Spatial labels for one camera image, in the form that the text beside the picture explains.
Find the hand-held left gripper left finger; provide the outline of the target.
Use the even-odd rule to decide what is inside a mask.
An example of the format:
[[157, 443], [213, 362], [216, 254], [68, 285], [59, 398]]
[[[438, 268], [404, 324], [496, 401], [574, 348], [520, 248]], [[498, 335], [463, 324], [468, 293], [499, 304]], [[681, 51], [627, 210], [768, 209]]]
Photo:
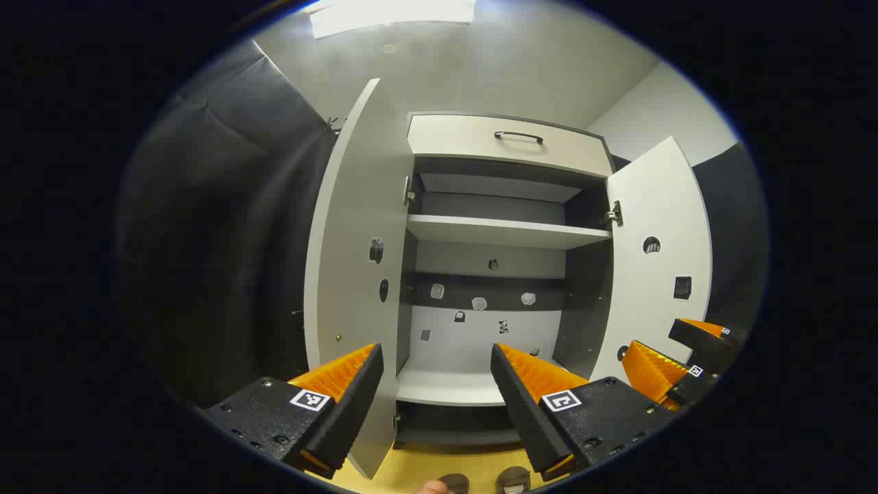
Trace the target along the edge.
[[198, 413], [260, 456], [329, 480], [351, 452], [383, 372], [381, 344], [367, 344], [288, 381], [260, 377]]

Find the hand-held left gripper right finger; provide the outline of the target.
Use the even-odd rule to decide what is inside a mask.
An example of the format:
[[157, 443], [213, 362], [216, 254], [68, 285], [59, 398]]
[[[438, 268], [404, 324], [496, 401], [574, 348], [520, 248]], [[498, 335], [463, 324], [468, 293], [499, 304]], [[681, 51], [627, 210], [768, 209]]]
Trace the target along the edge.
[[587, 381], [495, 343], [490, 369], [531, 466], [544, 481], [596, 468], [676, 419], [617, 377]]

